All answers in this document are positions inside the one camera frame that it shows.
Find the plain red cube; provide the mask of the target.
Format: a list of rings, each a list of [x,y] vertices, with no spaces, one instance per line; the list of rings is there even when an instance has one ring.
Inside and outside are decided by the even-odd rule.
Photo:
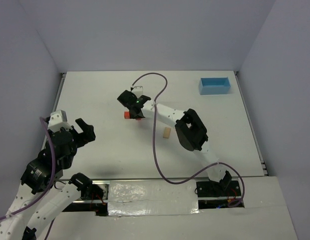
[[[124,119],[130,119],[130,113],[128,111],[124,112]]]

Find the natural wood rectangular block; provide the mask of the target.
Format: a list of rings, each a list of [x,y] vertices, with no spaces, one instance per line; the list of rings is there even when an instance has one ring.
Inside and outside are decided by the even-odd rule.
[[[171,128],[165,127],[163,132],[163,138],[168,139],[170,138]]]

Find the blue plastic bin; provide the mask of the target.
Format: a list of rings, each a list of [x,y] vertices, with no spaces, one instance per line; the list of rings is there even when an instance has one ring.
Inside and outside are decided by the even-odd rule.
[[[224,95],[228,94],[231,88],[227,77],[207,77],[199,81],[200,95]]]

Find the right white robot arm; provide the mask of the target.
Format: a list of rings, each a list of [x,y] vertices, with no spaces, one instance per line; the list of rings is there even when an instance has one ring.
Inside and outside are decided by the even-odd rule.
[[[208,141],[207,128],[193,109],[178,110],[159,103],[150,97],[136,96],[132,91],[125,90],[117,100],[129,111],[130,119],[153,118],[154,123],[161,122],[175,128],[181,146],[195,154],[202,162],[207,172],[210,186],[208,189],[214,197],[226,193],[231,182],[231,174],[219,158],[211,150]]]

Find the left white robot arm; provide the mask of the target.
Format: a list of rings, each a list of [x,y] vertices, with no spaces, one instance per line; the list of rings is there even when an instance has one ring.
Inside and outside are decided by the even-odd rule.
[[[67,206],[91,197],[93,182],[83,173],[74,174],[59,193],[38,208],[53,185],[70,168],[78,148],[96,139],[94,127],[76,119],[82,132],[68,124],[61,113],[40,118],[47,141],[36,159],[28,163],[18,192],[5,216],[0,217],[0,240],[35,240]]]

